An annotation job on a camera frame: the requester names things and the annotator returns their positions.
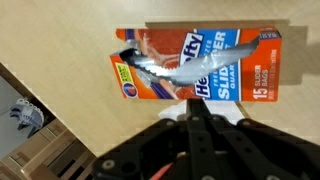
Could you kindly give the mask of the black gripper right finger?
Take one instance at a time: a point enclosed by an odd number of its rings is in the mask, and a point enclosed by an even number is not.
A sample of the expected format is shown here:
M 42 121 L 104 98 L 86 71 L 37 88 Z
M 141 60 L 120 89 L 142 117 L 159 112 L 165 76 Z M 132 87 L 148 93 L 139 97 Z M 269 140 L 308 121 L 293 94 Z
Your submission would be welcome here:
M 200 180 L 320 180 L 320 149 L 307 140 L 244 118 L 231 124 L 187 101 L 187 120 L 200 121 Z

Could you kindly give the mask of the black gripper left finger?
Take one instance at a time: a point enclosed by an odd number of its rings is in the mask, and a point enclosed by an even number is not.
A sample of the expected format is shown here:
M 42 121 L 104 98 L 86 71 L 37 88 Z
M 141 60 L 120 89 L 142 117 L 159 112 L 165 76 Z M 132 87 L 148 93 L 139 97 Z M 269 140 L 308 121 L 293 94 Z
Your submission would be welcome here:
M 200 180 L 200 121 L 161 119 L 101 155 L 93 165 L 95 180 Z

